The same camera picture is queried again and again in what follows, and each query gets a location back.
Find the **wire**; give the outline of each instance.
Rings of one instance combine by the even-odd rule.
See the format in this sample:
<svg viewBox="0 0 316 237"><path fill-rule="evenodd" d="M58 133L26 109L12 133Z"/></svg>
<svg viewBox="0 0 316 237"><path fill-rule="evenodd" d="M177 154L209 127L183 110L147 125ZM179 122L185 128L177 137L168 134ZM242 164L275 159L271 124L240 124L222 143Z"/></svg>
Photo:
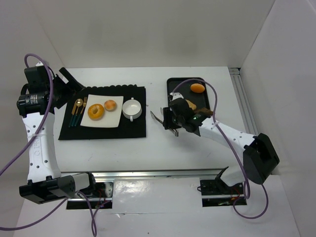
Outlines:
<svg viewBox="0 0 316 237"><path fill-rule="evenodd" d="M67 198L65 198L64 200L62 200L61 203L59 203L54 209L51 210L51 212L49 212L47 215L45 215L44 217L40 218L39 220L30 223L28 225L25 226L20 226L20 227L13 227L13 228L7 228L7 227L0 227L0 231L18 231L18 230L22 230L28 227L31 227L33 225L36 225L37 223L45 220L47 217L49 217L51 214L53 214L54 211L56 211L65 201L67 200Z"/></svg>
<svg viewBox="0 0 316 237"><path fill-rule="evenodd" d="M234 188L234 190L236 191L236 193L238 193L238 197L240 196L240 192L238 191L237 188Z"/></svg>
<svg viewBox="0 0 316 237"><path fill-rule="evenodd" d="M106 196L106 195L105 195L105 190L102 190L102 189L100 189L100 190L103 191L103 193L102 193L102 195L103 195L103 200L106 201L106 200L105 200L105 196Z"/></svg>
<svg viewBox="0 0 316 237"><path fill-rule="evenodd" d="M87 196L83 192L79 191L78 194L81 194L85 198L85 200L86 200L86 202L88 204L88 207L89 207L89 210L90 210L90 214L91 214L91 219L92 219L91 220L91 230L92 230L93 237L96 237L97 236L97 226L95 224L95 220L94 220L94 216L95 215L92 212L92 207L91 207L90 201L89 201L89 199L87 198Z"/></svg>
<svg viewBox="0 0 316 237"><path fill-rule="evenodd" d="M95 210L95 212L93 213L93 219L95 218L95 216L96 216L96 214L97 214L97 212L98 212L98 210L100 210L101 209L101 207L103 207L105 204L107 204L108 202L110 202L110 200L108 200L108 201L104 201L104 203L102 203L100 206L98 206L97 208L96 208L96 210Z"/></svg>
<svg viewBox="0 0 316 237"><path fill-rule="evenodd" d="M247 177L247 174L246 174L246 172L245 172L245 170L244 170L244 168L243 168L243 165L242 165L242 163L241 163L241 161L240 161L240 159L239 159L239 157L238 157L238 154L237 154L236 150L234 149L232 143L230 142L230 140L228 139L228 137L226 136L226 134L224 133L224 131L221 129L221 127L219 126L219 124L216 122L215 115L216 115L216 108L217 108L217 99L218 99L218 96L217 96L217 92L216 92L215 88L214 88L210 83L208 83L208 82L206 82L206 81L204 81L204 80L202 80L202 79L187 79L187 80L184 80L184 81L182 81L181 83L179 83L179 84L173 89L172 93L174 93L174 92L175 92L180 86L182 86L184 83L187 83L187 82L190 82L190 81L199 81L199 82L205 83L206 85L208 85L209 87L212 88L212 90L213 90L213 92L214 92L214 95L215 95L215 103L214 103L213 116L212 116L212 117L213 117L213 121L214 121L214 124L216 125L217 129L218 129L218 130L220 131L220 133L223 135L223 137L224 137L225 141L227 142L228 146L231 148L231 150L232 150L232 152L233 152L233 154L234 154L234 156L235 156L235 158L236 158L236 160L237 160L237 162L238 162L238 164L239 164L239 166L240 166L240 169L241 169L241 171L242 171L242 174L243 174L243 176L244 176L244 178L245 178L245 182L244 182L244 185L243 185L244 198L245 198L245 199L249 199L249 198L250 198L250 185L249 185L249 179L248 179L248 177ZM239 216L241 216L241 217L243 217L243 218L246 218L246 219L256 219L256 218L259 218L259 217L263 216L263 215L266 213L266 211L267 211L267 209L268 209L268 206L269 206L269 198L268 198L268 193L267 193L266 188L264 187L264 185L262 185L262 188L263 188L263 190L265 191L266 200L267 200L266 208L263 210L263 212L260 213L259 215L255 216L255 217L247 217L247 216L244 216L244 215L240 214L240 213L236 210L236 207L235 207L236 202L240 199L240 198L238 198L237 200L234 201L233 207L234 207L235 212L236 212Z"/></svg>
<svg viewBox="0 0 316 237"><path fill-rule="evenodd" d="M48 74L48 78L49 78L49 85L50 85L50 90L49 90L49 99L48 99L48 104L47 104L47 108L46 108L46 111L45 111L45 114L43 116L43 119L41 120L40 124L39 124L39 127L37 128L36 132L35 132L35 136L33 136L29 142L25 145L25 147L12 159L9 161L8 164L6 164L6 166L0 171L0 176L3 175L3 173L29 148L29 146L34 142L34 140L36 139L36 136L40 133L41 131L41 128L43 127L45 121L46 121L46 118L48 116L48 113L49 113L49 110L50 110L50 106L51 106L51 103L53 101L53 78L51 77L51 74L50 74L50 71L49 71L49 68L48 68L48 65L45 63L44 60L42 60L39 56L37 56L36 54L33 54L33 53L28 53L25 55L24 57L24 63L26 65L27 68L29 68L29 64L28 64L28 57L35 57L37 58L38 60L40 60L46 71L47 71L47 74Z"/></svg>
<svg viewBox="0 0 316 237"><path fill-rule="evenodd" d="M53 74L53 78L55 79L55 78L56 78L56 76L55 76L54 71L53 71L50 67L48 67L48 69L51 71L51 73Z"/></svg>
<svg viewBox="0 0 316 237"><path fill-rule="evenodd" d="M101 192L100 192L100 190L97 190L98 192L99 192L99 201L98 201L98 203L97 203L97 206L99 205L99 203L100 203L100 201L101 201L101 196L102 196L102 194L101 194Z"/></svg>
<svg viewBox="0 0 316 237"><path fill-rule="evenodd" d="M263 191L265 192L265 196L266 196L266 200L267 200L265 209L264 209L259 215L257 215L257 216L244 216L244 215L242 215L239 211L237 211L237 209L236 209L236 203L237 203L240 199L242 199L242 197L240 197L240 198L236 199L236 200L234 201L234 203L233 203L233 208L234 208L235 212L236 212L239 216L241 216L241 217L243 217L243 218L245 218L245 219L248 219L248 220L253 220L253 219L257 219L257 218L259 218L259 217L262 217L262 216L266 213L266 211L268 210L268 206L269 206L269 197L268 197L268 193L267 193L267 190L266 190L265 186L264 186L263 184L262 184L261 186L262 186L262 188L263 188Z"/></svg>

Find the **white table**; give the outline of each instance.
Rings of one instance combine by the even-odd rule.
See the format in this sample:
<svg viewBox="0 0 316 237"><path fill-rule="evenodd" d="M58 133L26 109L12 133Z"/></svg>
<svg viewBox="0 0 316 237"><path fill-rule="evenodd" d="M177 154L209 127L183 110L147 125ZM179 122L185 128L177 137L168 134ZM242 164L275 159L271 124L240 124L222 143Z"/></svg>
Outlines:
<svg viewBox="0 0 316 237"><path fill-rule="evenodd" d="M58 141L65 108L56 110L55 150L62 172L131 171L166 169L223 168L235 165L232 152L206 138L180 131L175 137L153 120L150 110L162 118L160 107L167 106L166 81L171 77L201 77L218 93L217 119L245 132L235 91L227 67L89 68L68 69L84 86L137 84L147 96L147 137ZM207 89L211 108L214 94Z"/></svg>
<svg viewBox="0 0 316 237"><path fill-rule="evenodd" d="M202 207L196 190L198 178L156 179L144 184L129 180L130 192L114 192L113 209L96 215L98 237L299 237L280 177L271 175L265 182L270 205L257 220L238 217L231 206ZM251 183L252 197L238 210L249 216L265 206L261 186ZM37 205L24 201L17 226L29 224L50 212L59 201ZM15 231L14 237L89 237L88 210L66 210L64 203L46 220Z"/></svg>

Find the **square plate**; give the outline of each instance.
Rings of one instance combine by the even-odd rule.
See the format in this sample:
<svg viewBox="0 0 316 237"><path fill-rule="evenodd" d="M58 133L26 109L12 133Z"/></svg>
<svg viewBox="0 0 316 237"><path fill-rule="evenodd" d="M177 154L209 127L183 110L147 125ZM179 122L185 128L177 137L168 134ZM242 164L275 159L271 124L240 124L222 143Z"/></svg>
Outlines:
<svg viewBox="0 0 316 237"><path fill-rule="evenodd" d="M122 113L123 99L123 96L88 95L87 105L80 125L84 127L118 127L120 115ZM90 119L88 115L89 107L94 104L104 105L107 100L114 100L117 104L117 108L114 111L105 110L105 113L100 120Z"/></svg>

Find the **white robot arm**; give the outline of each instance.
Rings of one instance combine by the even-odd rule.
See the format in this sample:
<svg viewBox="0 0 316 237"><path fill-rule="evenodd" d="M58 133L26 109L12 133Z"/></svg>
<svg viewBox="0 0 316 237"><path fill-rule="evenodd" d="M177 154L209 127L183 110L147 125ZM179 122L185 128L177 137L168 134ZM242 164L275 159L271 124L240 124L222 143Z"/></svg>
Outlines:
<svg viewBox="0 0 316 237"><path fill-rule="evenodd" d="M165 129L183 127L187 132L210 138L223 146L229 147L216 125L226 134L229 143L236 151L247 177L256 184L263 184L279 163L276 151L267 135L247 134L231 128L204 113L194 113L180 93L173 93L169 107L163 109ZM226 168L220 173L220 179L231 187L245 181L239 165Z"/></svg>
<svg viewBox="0 0 316 237"><path fill-rule="evenodd" d="M20 186L20 195L30 201L41 204L61 198L72 198L79 190L94 188L95 180L91 173L61 176L57 164L53 127L55 121L54 107L60 108L72 97L73 93L82 86L64 68L60 70L68 76L69 83L65 84L58 76L54 79L54 103L38 135L38 129L48 102L48 78L43 67L27 68L25 75L29 81L17 102L20 115L27 132L28 140L36 136L29 148L28 184Z"/></svg>

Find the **black placemat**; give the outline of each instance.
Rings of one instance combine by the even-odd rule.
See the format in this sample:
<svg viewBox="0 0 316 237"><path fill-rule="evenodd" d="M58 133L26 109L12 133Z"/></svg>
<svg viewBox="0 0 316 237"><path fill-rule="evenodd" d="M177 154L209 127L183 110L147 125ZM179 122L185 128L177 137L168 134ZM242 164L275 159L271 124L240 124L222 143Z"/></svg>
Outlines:
<svg viewBox="0 0 316 237"><path fill-rule="evenodd" d="M71 112L78 98L84 99L88 95L124 96L123 102L134 97L142 106L142 114L131 122L123 114L120 116L118 127L68 127ZM136 85L111 85L106 87L87 87L74 96L67 104L63 125L58 140L90 140L146 137L146 90Z"/></svg>

